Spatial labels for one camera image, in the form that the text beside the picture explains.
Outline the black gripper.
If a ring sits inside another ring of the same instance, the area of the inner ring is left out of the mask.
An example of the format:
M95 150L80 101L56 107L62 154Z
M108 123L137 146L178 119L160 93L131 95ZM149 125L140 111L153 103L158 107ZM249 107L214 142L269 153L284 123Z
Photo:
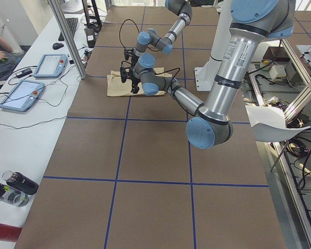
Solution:
M130 53L129 55L131 61L130 61L130 68L134 68L134 66L136 65L136 63L138 62L139 56L135 55L134 53Z
M130 76L130 80L132 81L131 93L137 94L139 92L138 84L140 83L140 79L136 78L133 73L129 73L129 76Z

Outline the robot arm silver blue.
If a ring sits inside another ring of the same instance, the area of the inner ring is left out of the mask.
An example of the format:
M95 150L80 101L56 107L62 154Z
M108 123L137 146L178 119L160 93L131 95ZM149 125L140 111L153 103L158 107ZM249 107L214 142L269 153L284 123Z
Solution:
M166 1L165 7L177 15L177 20L163 37L153 28L141 31L138 34L135 47L124 50L124 58L126 60L130 59L132 65L136 64L149 45L166 55L170 54L173 50L173 43L182 33L182 30L190 24L192 20L192 7L188 1Z
M205 102L181 86L175 77L157 76L154 56L146 52L152 45L164 54L171 53L173 42L192 20L189 2L166 1L165 6L178 17L177 21L163 38L154 29L139 33L135 47L124 52L131 66L120 69L121 80L132 81L133 93L139 90L147 96L159 91L168 93L192 115L186 126L189 142L194 147L208 149L226 142L233 133L229 109L259 43L292 35L295 1L232 2L231 37L225 43L223 59Z

